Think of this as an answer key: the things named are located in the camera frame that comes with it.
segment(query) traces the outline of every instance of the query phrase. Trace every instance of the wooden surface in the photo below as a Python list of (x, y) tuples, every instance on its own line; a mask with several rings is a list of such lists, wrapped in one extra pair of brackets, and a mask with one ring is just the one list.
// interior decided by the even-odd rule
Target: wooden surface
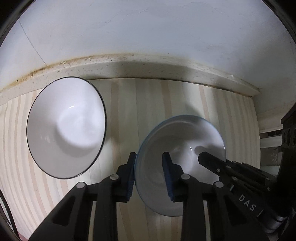
[[(100, 182), (137, 152), (147, 134), (161, 121), (180, 114), (209, 120), (225, 142), (227, 158), (260, 167), (260, 143), (251, 98), (168, 80), (94, 80), (107, 111), (107, 135), (102, 152), (83, 175), (69, 180), (52, 178), (33, 161), (26, 140), (30, 107), (41, 90), (0, 106), (0, 188), (21, 234), (29, 237), (46, 215), (79, 181)], [(177, 241), (181, 217), (154, 213), (136, 188), (127, 204), (118, 204), (119, 240)]]

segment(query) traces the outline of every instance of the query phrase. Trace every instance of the ceramic bowl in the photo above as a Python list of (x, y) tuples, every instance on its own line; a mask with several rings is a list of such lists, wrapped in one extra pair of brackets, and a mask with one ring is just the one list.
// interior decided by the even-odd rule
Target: ceramic bowl
[(88, 81), (66, 77), (46, 86), (34, 101), (27, 141), (36, 164), (66, 179), (85, 172), (97, 159), (106, 134), (106, 110)]
[(135, 183), (143, 202), (165, 216), (182, 216), (183, 203), (173, 203), (167, 192), (162, 154), (169, 152), (173, 163), (200, 182), (213, 184), (218, 176), (198, 162), (203, 151), (226, 161), (224, 142), (207, 120), (194, 115), (180, 115), (155, 127), (142, 143), (135, 162)]

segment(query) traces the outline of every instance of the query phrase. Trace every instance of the transparent bowl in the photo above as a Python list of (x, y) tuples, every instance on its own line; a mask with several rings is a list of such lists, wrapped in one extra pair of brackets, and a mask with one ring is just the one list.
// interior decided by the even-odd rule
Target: transparent bowl
[(204, 151), (226, 161), (224, 142), (207, 120), (179, 115), (156, 126), (142, 143), (135, 162), (135, 183), (143, 202), (165, 216), (182, 216), (183, 203), (173, 203), (166, 189), (162, 154), (169, 152), (173, 163), (200, 182), (213, 184), (219, 176), (199, 164)]

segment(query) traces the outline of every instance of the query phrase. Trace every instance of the bowl rim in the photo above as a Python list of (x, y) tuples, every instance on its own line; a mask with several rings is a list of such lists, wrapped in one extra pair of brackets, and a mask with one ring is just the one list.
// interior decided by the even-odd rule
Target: bowl rim
[[(148, 141), (148, 139), (149, 139), (149, 138), (155, 133), (155, 131), (156, 131), (157, 129), (159, 129), (162, 125), (164, 125), (166, 122), (171, 121), (172, 119), (180, 118), (180, 117), (191, 117), (191, 118), (193, 117), (193, 118), (196, 118), (196, 119), (202, 119), (202, 120), (208, 122), (212, 127), (214, 127), (215, 130), (219, 133), (219, 135), (220, 135), (220, 137), (221, 137), (221, 139), (222, 139), (223, 147), (224, 147), (224, 151), (225, 151), (225, 159), (227, 159), (227, 156), (226, 156), (226, 148), (225, 148), (224, 140), (223, 140), (223, 138), (222, 138), (220, 132), (217, 130), (217, 128), (216, 128), (211, 122), (209, 122), (209, 121), (206, 120), (205, 118), (200, 117), (200, 116), (197, 116), (197, 115), (187, 115), (187, 114), (184, 114), (184, 115), (175, 115), (175, 116), (172, 116), (172, 117), (170, 117), (170, 118), (168, 118), (168, 119), (163, 120), (163, 121), (160, 122), (158, 125), (156, 125), (156, 126), (155, 126), (155, 127), (149, 132), (149, 134), (145, 137), (145, 139), (143, 140), (143, 142), (142, 142), (142, 144), (141, 144), (141, 146), (140, 146), (140, 148), (139, 148), (139, 150), (138, 150), (138, 153), (137, 153), (137, 156), (136, 156), (136, 159), (135, 159), (135, 163), (134, 163), (134, 167), (133, 167), (133, 168), (134, 168), (134, 182), (135, 182), (136, 188), (137, 188), (137, 181), (136, 181), (136, 175), (135, 175), (135, 174), (136, 174), (136, 165), (137, 165), (137, 162), (138, 162), (139, 153), (140, 153), (141, 150), (143, 149), (143, 145), (144, 145), (144, 144)], [(140, 194), (139, 191), (138, 191), (138, 194), (139, 194), (141, 200), (143, 201), (143, 203), (144, 203), (148, 208), (150, 208), (153, 212), (156, 212), (156, 213), (158, 213), (158, 214), (160, 214), (160, 215), (166, 216), (166, 215), (164, 215), (164, 214), (162, 214), (162, 213), (159, 213), (158, 211), (154, 210), (154, 209), (151, 208), (150, 206), (148, 206), (148, 205), (146, 204), (146, 202), (143, 200), (143, 198), (142, 198), (142, 196), (141, 196), (141, 194)]]
[[(34, 103), (35, 103), (35, 101), (37, 100), (38, 96), (39, 96), (39, 95), (40, 95), (40, 94), (41, 94), (41, 93), (42, 93), (42, 92), (43, 92), (43, 91), (44, 91), (49, 85), (51, 85), (52, 83), (54, 83), (54, 82), (56, 82), (56, 81), (58, 81), (58, 80), (68, 79), (68, 78), (81, 79), (81, 80), (83, 80), (83, 81), (89, 83), (89, 84), (90, 84), (90, 85), (96, 90), (96, 92), (98, 93), (99, 97), (101, 98), (101, 101), (102, 101), (102, 104), (103, 104), (103, 108), (104, 108), (104, 115), (105, 115), (105, 130), (104, 130), (103, 141), (102, 141), (101, 147), (100, 147), (100, 149), (99, 149), (99, 151), (98, 151), (98, 154), (96, 155), (96, 157), (95, 157), (95, 159), (92, 161), (92, 163), (91, 163), (91, 164), (90, 164), (85, 170), (83, 170), (81, 173), (79, 173), (79, 174), (77, 174), (77, 175), (75, 175), (75, 176), (72, 176), (72, 177), (55, 177), (55, 176), (53, 176), (53, 175), (47, 173), (46, 171), (44, 171), (44, 170), (38, 165), (38, 163), (36, 162), (36, 160), (35, 160), (35, 158), (34, 158), (32, 152), (31, 152), (30, 145), (29, 145), (29, 141), (28, 141), (28, 120), (29, 120), (29, 116), (30, 116), (30, 113), (31, 113), (32, 107), (34, 106)], [(87, 80), (85, 80), (85, 79), (83, 79), (83, 78), (80, 78), (80, 77), (76, 77), (76, 76), (66, 76), (66, 77), (59, 78), (59, 79), (57, 79), (57, 80), (54, 80), (54, 81), (51, 82), (50, 84), (48, 84), (46, 87), (44, 87), (43, 90), (37, 95), (37, 97), (35, 98), (33, 104), (32, 104), (31, 107), (30, 107), (29, 115), (28, 115), (28, 118), (27, 118), (27, 124), (26, 124), (26, 139), (27, 139), (27, 144), (28, 144), (28, 148), (29, 148), (30, 154), (31, 154), (31, 156), (32, 156), (32, 158), (33, 158), (35, 164), (36, 164), (36, 165), (37, 165), (37, 166), (38, 166), (38, 167), (39, 167), (44, 173), (46, 173), (47, 175), (49, 175), (49, 176), (51, 176), (51, 177), (53, 177), (53, 178), (56, 178), (56, 179), (62, 179), (62, 180), (72, 179), (72, 178), (75, 178), (75, 177), (78, 177), (78, 176), (82, 175), (83, 173), (85, 173), (85, 172), (86, 172), (86, 171), (87, 171), (87, 170), (88, 170), (88, 169), (89, 169), (89, 168), (95, 163), (95, 161), (97, 160), (97, 158), (99, 157), (99, 155), (100, 155), (100, 153), (101, 153), (101, 151), (102, 151), (102, 148), (103, 148), (103, 145), (104, 145), (104, 142), (105, 142), (105, 138), (106, 138), (106, 132), (107, 132), (107, 112), (106, 112), (106, 107), (105, 107), (104, 100), (103, 100), (103, 98), (102, 98), (102, 96), (101, 96), (99, 90), (98, 90), (98, 89), (97, 89), (92, 83), (90, 83), (89, 81), (87, 81)]]

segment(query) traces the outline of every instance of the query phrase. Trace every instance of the white countertop edge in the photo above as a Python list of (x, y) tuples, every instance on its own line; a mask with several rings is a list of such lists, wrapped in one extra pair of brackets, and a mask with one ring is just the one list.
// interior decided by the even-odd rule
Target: white countertop edge
[(167, 79), (212, 86), (245, 96), (260, 93), (258, 88), (233, 75), (193, 61), (158, 55), (109, 54), (71, 59), (35, 70), (1, 90), (0, 105), (66, 76), (87, 80)]
[(260, 148), (281, 146), (282, 135), (260, 139)]

